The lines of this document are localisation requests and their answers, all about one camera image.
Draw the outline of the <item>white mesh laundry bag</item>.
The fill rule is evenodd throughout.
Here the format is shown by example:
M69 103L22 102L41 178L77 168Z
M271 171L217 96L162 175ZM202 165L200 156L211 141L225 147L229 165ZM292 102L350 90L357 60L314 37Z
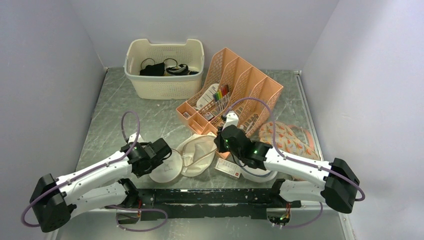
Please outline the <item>white mesh laundry bag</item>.
M171 150L171 156L149 174L150 179L164 184L180 175L193 178L202 174L213 162L217 150L215 137L212 132L193 134Z

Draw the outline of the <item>black white bra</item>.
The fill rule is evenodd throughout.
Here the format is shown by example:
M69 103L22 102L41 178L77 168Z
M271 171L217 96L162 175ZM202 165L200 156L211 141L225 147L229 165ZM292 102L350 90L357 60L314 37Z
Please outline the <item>black white bra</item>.
M174 67L168 67L165 71L172 76L186 76L190 74L190 69L186 64L179 64Z

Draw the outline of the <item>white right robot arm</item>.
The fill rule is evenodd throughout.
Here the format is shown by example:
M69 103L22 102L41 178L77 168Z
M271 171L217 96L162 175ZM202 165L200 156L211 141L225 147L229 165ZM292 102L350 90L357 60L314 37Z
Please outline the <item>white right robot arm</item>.
M281 152L271 144L250 140L235 125L219 127L214 140L220 153L231 153L243 167L280 172L301 179L277 179L270 202L282 207L287 202L322 202L333 210L350 214L357 201L360 181L348 163L312 160Z

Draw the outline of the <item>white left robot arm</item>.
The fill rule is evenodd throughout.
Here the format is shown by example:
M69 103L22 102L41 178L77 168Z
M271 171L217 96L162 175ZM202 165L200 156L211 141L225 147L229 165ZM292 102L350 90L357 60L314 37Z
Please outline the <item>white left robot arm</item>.
M148 205L148 197L128 177L152 173L171 155L172 149L163 138L133 141L82 170L59 177L50 173L42 176L29 202L37 219L32 227L49 233L82 213L103 207L138 211Z

